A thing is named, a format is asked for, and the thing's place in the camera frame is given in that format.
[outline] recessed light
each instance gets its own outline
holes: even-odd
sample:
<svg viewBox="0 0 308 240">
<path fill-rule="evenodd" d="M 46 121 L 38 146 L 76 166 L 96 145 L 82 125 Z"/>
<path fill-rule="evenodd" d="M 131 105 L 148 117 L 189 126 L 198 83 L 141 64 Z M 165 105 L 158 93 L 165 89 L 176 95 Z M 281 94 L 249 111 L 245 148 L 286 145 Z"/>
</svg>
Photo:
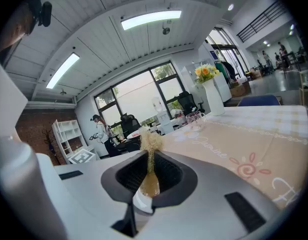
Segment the recessed light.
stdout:
<svg viewBox="0 0 308 240">
<path fill-rule="evenodd" d="M 168 19 L 178 19 L 181 17 L 181 12 L 182 11 L 180 10 L 166 10 L 166 11 L 152 12 L 123 20 L 121 24 L 124 30 L 128 30 L 130 28 L 150 22 L 156 22 Z"/>
<path fill-rule="evenodd" d="M 46 88 L 53 89 L 61 77 L 68 71 L 68 69 L 79 59 L 75 53 L 72 53 L 67 60 L 59 67 L 56 73 L 53 75 Z"/>
<path fill-rule="evenodd" d="M 231 3 L 228 7 L 228 10 L 231 11 L 233 8 L 234 8 L 234 4 Z"/>
</svg>

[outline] white ceiling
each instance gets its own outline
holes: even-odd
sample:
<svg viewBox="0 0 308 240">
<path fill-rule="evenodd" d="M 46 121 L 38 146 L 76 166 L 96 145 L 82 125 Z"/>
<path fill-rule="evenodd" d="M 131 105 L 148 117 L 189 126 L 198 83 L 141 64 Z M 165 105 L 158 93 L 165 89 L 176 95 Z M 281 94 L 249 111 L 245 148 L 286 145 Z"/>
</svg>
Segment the white ceiling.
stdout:
<svg viewBox="0 0 308 240">
<path fill-rule="evenodd" d="M 49 27 L 36 26 L 21 40 L 5 69 L 32 101 L 71 102 L 100 84 L 102 77 L 145 59 L 197 48 L 220 18 L 231 20 L 246 0 L 41 0 L 52 4 Z M 232 11 L 227 11 L 229 4 Z M 121 17 L 182 10 L 181 18 L 124 31 Z M 53 89 L 46 85 L 75 52 L 80 59 Z M 60 95 L 62 89 L 67 93 Z"/>
<path fill-rule="evenodd" d="M 261 51 L 267 47 L 267 44 L 264 44 L 264 41 L 267 41 L 269 44 L 276 44 L 278 41 L 282 40 L 283 38 L 287 38 L 290 35 L 290 27 L 292 24 L 295 24 L 293 20 L 285 23 L 284 25 L 280 26 L 276 30 L 272 31 L 268 35 L 266 35 L 261 40 L 255 42 L 247 49 L 252 52 Z"/>
</svg>

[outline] railing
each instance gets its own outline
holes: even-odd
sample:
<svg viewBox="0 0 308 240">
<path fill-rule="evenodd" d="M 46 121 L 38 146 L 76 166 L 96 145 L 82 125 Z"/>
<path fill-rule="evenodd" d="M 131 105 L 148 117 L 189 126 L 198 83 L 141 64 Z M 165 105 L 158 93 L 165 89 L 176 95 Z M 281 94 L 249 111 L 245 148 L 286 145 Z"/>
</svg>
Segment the railing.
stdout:
<svg viewBox="0 0 308 240">
<path fill-rule="evenodd" d="M 245 27 L 237 36 L 244 43 L 247 39 L 255 35 L 262 28 L 273 22 L 282 14 L 286 13 L 286 9 L 280 1 L 274 2 L 270 7 L 263 11 L 256 19 L 254 19 L 247 27 Z"/>
</svg>

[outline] tablecloth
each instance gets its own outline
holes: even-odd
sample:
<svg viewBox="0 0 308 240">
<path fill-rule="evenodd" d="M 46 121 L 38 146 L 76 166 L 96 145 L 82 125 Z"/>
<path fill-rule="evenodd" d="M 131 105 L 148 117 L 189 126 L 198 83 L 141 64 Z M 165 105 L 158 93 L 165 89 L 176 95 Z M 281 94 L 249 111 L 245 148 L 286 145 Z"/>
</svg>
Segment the tablecloth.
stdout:
<svg viewBox="0 0 308 240">
<path fill-rule="evenodd" d="M 308 168 L 308 116 L 303 106 L 225 107 L 163 137 L 163 151 L 223 166 L 279 208 L 295 201 Z"/>
</svg>

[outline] black pants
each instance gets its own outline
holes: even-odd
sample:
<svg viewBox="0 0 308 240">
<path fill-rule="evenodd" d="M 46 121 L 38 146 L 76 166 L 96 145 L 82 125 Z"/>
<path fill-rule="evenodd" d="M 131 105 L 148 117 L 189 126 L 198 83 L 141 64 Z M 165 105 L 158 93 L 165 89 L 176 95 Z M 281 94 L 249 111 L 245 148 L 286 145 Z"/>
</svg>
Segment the black pants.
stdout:
<svg viewBox="0 0 308 240">
<path fill-rule="evenodd" d="M 111 143 L 110 139 L 108 139 L 107 141 L 104 142 L 105 148 L 109 154 L 109 156 L 112 157 L 116 157 L 121 155 L 121 152 L 118 151 L 116 149 L 116 147 L 113 146 L 113 144 Z"/>
</svg>

